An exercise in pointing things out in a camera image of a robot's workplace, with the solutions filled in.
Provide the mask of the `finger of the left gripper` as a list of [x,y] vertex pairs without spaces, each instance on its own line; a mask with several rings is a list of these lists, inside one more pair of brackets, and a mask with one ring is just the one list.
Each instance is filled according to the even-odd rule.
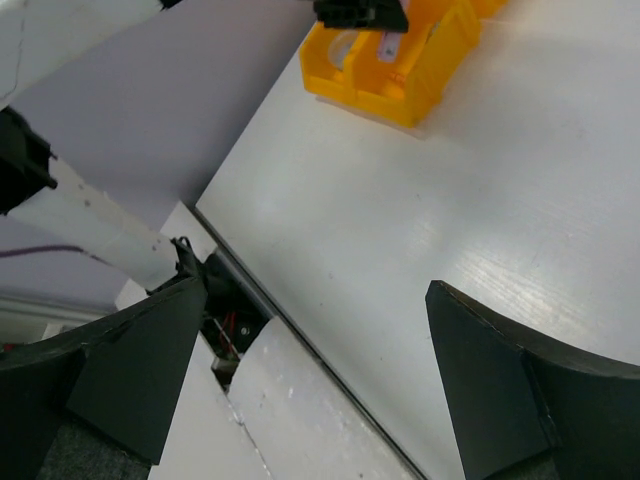
[[407,33],[409,20],[398,0],[317,0],[316,20],[326,28]]

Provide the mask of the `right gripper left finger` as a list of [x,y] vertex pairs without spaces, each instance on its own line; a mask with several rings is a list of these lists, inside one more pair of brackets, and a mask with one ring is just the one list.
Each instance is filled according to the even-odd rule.
[[1,355],[4,479],[145,479],[173,420],[207,294],[183,280]]

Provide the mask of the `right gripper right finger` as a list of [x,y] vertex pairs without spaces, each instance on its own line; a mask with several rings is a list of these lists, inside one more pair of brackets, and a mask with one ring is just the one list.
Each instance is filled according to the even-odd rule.
[[638,478],[638,366],[556,340],[441,280],[425,302],[466,478]]

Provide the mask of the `clear round pin jar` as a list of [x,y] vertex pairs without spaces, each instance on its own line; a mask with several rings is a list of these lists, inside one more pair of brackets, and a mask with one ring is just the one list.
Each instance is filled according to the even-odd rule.
[[359,33],[357,31],[341,31],[329,44],[327,56],[330,64],[338,71],[344,69],[345,59],[358,36]]

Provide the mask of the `yellow four-compartment tray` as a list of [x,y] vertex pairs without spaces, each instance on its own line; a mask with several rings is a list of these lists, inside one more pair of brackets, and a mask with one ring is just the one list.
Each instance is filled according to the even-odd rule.
[[[345,29],[316,23],[299,50],[307,91],[403,127],[419,124],[441,100],[450,78],[478,44],[482,22],[493,17],[503,1],[402,1],[409,20],[394,63],[377,58],[382,32],[359,36],[338,71],[327,51]],[[383,94],[387,75],[406,77],[403,98]]]

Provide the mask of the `white foam board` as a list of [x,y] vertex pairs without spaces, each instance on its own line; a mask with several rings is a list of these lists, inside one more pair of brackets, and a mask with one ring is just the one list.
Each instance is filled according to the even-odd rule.
[[414,476],[278,317],[244,354],[228,398],[274,479]]

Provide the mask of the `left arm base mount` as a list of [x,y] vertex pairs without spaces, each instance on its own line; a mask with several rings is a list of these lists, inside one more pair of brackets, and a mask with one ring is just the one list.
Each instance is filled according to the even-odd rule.
[[221,253],[215,251],[199,260],[188,238],[174,238],[172,243],[178,254],[177,277],[197,277],[206,287],[200,333],[214,355],[211,370],[228,390],[241,359],[272,314]]

